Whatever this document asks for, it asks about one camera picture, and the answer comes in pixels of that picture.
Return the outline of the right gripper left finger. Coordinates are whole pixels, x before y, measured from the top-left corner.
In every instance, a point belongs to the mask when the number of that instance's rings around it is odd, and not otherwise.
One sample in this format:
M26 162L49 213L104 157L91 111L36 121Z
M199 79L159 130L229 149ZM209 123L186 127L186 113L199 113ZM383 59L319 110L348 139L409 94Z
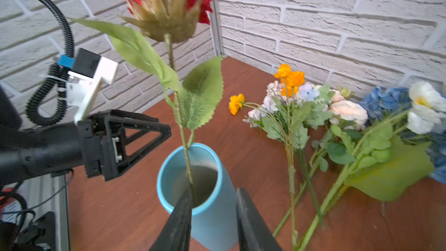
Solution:
M187 189L149 251L188 251L192 225L193 200Z

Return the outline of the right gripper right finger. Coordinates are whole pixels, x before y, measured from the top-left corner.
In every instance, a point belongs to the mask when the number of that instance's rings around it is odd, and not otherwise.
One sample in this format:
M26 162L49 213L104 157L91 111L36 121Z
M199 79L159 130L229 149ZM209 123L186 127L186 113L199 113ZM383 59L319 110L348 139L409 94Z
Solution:
M236 217L240 251L281 251L247 191L237 189Z

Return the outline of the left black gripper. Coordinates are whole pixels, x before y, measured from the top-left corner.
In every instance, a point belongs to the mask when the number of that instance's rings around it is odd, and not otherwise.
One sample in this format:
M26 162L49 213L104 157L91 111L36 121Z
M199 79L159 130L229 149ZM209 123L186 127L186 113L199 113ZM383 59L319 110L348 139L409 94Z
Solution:
M105 181L121 177L171 137L171 131L160 132L157 118L116 109L94 113L78 123L20 131L22 119L1 91L1 184L84 165L88 159L82 156L82 146L89 137L104 134L106 126L113 123L133 130L124 130L101 142L101 173Z

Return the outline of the teal ceramic vase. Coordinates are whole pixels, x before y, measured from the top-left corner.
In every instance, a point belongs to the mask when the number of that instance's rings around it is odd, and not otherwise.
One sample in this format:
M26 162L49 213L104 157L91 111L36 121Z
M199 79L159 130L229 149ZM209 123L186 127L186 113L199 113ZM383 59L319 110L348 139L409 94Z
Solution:
M236 190L218 155L194 143L184 157L182 146L170 153L157 177L157 195L168 213L180 196L193 188L191 236L210 251L228 251L238 242Z

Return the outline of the orange white small bouquet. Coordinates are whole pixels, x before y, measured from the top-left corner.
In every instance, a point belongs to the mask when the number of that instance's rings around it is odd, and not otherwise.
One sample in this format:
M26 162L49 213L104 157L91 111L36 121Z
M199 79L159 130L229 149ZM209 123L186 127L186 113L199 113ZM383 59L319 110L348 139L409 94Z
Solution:
M298 99L301 86L305 83L305 74L293 71L289 65L280 65L274 74L276 81L267 87L267 96L262 104L246 101L243 94L230 97L229 110L236 115L243 107L251 109L246 117L255 127L266 132L267 137L281 142L285 148L288 166L290 213L292 229L292 247L297 249L298 232L296 230L296 164L299 163L304 178L308 179L304 148L309 136L305 120L311 113L312 104Z

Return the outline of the pink white mixed bouquet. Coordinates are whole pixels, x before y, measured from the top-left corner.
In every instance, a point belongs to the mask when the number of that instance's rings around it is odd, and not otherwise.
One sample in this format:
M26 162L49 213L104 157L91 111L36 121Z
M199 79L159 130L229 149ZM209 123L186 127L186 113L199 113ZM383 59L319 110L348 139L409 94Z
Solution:
M305 100L312 104L311 113L305 120L305 126L308 128L308 142L310 140L310 129L317 129L325 126L327 123L341 122L346 123L348 127L354 130L362 130L368 120L367 111L363 107L347 100L341 91L331 89L328 85L315 86L312 83L305 82L301 86L297 97L299 100ZM304 186L309 190L317 215L320 216L322 212L319 207L319 200L311 182L312 175L310 171L312 168L308 166L306 159L305 163L308 179L304 178Z

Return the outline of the red gerbera stem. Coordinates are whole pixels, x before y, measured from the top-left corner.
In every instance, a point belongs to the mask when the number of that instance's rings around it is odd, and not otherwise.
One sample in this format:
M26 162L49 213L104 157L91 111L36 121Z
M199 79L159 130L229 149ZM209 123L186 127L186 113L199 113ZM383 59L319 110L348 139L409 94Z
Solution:
M125 0L130 16L125 25L79 19L78 23L106 34L130 65L154 75L164 90L181 131L185 158L195 136L207 124L223 96L221 57L201 63L181 79L175 69L174 44L190 39L198 24L210 24L213 0Z

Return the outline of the blue hydrangea white bouquet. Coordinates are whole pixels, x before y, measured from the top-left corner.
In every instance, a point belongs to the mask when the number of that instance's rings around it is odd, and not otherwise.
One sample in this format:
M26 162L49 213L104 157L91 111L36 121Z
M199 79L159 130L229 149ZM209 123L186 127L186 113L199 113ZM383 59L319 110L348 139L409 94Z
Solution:
M425 177L445 183L446 129L419 135L407 128L412 107L410 87L376 87L356 103L368 114L362 130L354 130L346 123L329 123L315 145L310 165L312 170L324 172L334 163L341 166L341 171L319 204L322 214L316 214L297 250L306 249L316 227L350 188L381 202L391 202Z

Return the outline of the white poppy stem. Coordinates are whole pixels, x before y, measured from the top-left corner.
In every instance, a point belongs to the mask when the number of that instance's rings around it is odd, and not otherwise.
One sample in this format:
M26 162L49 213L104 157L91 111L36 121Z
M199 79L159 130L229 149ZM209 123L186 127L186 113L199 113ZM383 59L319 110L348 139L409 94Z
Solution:
M446 98L426 81L413 83L409 89L411 109L407 128L423 135L437 129L446 129Z

